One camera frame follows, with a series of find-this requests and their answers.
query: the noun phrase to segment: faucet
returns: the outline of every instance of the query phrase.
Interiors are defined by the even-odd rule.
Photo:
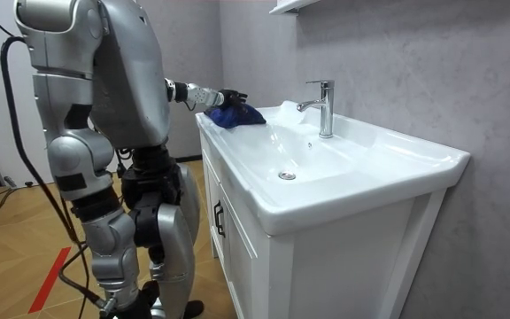
[[[320,137],[331,138],[334,136],[334,80],[310,81],[308,83],[319,83],[321,86],[321,99],[308,101],[297,105],[299,112],[306,111],[310,106],[321,108]]]

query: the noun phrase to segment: blue rag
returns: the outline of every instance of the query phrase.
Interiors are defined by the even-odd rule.
[[[247,104],[232,105],[227,108],[214,106],[205,110],[204,114],[221,128],[267,123],[259,111]]]

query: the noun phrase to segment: humanoid robot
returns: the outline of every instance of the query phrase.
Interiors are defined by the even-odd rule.
[[[94,302],[101,316],[183,318],[199,204],[191,172],[166,148],[169,102],[225,106],[246,96],[165,79],[157,37],[133,0],[16,0],[14,10],[37,71],[50,171],[81,221],[105,292]],[[114,150],[133,153],[122,176],[128,214],[106,171]],[[142,289],[137,247],[151,258]]]

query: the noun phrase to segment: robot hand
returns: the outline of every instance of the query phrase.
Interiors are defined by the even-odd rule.
[[[230,106],[239,106],[245,103],[248,97],[247,94],[232,89],[222,89],[220,94],[223,95],[223,103],[220,105],[220,108],[224,110]]]

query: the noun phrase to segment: shelf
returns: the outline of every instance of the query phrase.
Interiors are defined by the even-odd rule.
[[[273,10],[271,10],[271,14],[283,14],[283,13],[292,13],[298,14],[298,10],[302,7],[305,7],[309,4],[316,3],[320,0],[279,0],[278,4],[275,6]]]

